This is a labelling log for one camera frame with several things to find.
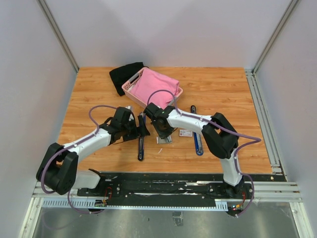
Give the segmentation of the silver staple strips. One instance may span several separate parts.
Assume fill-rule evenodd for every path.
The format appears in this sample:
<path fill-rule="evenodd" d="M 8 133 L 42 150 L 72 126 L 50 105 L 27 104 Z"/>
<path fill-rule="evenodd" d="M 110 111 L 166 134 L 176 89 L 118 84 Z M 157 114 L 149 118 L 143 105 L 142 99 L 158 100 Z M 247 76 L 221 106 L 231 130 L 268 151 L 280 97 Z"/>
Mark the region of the silver staple strips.
<path fill-rule="evenodd" d="M 172 143 L 172 138 L 171 138 L 171 135 L 169 135 L 166 138 L 160 138 L 157 136 L 156 141 L 157 141 L 157 144 L 170 144 Z"/>

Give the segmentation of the red staple box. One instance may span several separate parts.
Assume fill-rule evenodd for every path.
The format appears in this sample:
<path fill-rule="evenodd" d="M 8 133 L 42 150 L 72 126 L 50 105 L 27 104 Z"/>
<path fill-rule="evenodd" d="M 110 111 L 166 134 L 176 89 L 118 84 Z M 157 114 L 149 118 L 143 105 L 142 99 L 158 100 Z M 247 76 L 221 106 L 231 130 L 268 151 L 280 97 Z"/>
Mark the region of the red staple box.
<path fill-rule="evenodd" d="M 180 129 L 179 130 L 179 136 L 180 137 L 192 137 L 193 136 L 193 132 L 190 130 L 186 130 L 186 129 Z"/>

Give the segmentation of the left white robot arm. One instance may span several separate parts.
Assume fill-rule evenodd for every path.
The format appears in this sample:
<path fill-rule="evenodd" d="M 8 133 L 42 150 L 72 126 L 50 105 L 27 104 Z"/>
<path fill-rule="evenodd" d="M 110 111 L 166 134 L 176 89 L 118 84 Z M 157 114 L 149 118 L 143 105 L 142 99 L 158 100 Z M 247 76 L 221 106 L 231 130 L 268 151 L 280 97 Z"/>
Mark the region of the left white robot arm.
<path fill-rule="evenodd" d="M 117 107 L 113 116 L 102 124 L 92 121 L 96 129 L 66 144 L 51 144 L 38 168 L 36 179 L 46 194 L 64 195 L 71 189 L 87 188 L 93 195 L 106 191 L 105 179 L 96 170 L 79 171 L 78 164 L 96 151 L 122 142 L 139 139 L 150 133 L 144 114 L 137 117 L 129 107 Z"/>

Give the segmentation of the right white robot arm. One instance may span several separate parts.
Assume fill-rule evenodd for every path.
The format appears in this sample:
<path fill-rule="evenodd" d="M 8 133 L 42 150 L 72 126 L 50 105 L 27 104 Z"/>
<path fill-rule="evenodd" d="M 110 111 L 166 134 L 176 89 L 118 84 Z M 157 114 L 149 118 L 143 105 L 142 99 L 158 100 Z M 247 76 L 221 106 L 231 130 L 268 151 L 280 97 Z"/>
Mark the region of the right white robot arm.
<path fill-rule="evenodd" d="M 231 134 L 236 131 L 223 114 L 202 116 L 174 106 L 162 109 L 153 103 L 146 106 L 144 113 L 151 120 L 159 137 L 170 136 L 175 128 L 200 135 L 209 151 L 220 159 L 225 194 L 229 198 L 236 198 L 242 193 L 244 181 L 236 155 L 239 136 Z"/>

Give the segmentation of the pink folded cloth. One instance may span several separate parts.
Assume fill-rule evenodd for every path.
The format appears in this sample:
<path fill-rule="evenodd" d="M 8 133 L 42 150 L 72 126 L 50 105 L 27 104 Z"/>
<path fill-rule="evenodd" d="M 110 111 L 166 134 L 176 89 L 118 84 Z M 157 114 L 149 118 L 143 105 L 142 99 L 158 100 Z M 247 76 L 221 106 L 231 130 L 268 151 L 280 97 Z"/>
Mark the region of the pink folded cloth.
<path fill-rule="evenodd" d="M 150 95 L 157 90 L 168 90 L 176 96 L 179 90 L 179 81 L 145 67 L 141 77 L 130 92 L 146 103 Z M 165 109 L 172 100 L 173 96 L 170 93 L 160 91 L 152 95 L 150 103 Z"/>

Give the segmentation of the pink plastic basket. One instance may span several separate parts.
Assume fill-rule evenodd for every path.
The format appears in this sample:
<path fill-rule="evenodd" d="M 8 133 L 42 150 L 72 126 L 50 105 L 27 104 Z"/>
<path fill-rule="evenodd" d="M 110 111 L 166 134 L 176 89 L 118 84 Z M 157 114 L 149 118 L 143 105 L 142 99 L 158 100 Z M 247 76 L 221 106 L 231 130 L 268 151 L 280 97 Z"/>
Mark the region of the pink plastic basket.
<path fill-rule="evenodd" d="M 143 67 L 121 86 L 125 95 L 142 108 L 154 103 L 161 108 L 172 105 L 183 93 L 179 81 Z"/>

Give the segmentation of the black folded cloth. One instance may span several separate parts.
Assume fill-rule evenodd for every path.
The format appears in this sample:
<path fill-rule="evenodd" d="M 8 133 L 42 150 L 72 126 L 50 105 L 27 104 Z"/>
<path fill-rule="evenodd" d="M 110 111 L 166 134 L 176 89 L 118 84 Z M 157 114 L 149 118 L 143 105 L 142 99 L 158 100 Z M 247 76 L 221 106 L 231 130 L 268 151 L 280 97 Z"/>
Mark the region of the black folded cloth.
<path fill-rule="evenodd" d="M 115 68 L 109 72 L 110 78 L 119 96 L 125 95 L 122 85 L 143 67 L 145 67 L 143 62 L 135 62 Z"/>

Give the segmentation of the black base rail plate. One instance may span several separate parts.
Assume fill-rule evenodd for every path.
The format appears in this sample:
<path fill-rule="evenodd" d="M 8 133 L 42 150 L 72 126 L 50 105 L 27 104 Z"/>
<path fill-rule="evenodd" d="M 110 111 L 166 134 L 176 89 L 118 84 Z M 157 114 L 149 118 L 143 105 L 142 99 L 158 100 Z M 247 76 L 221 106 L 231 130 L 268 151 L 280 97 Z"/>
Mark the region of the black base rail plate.
<path fill-rule="evenodd" d="M 101 173 L 101 185 L 82 188 L 78 196 L 109 198 L 108 205 L 145 208 L 207 209 L 218 199 L 250 199 L 252 187 L 244 182 L 229 188 L 221 174 Z"/>

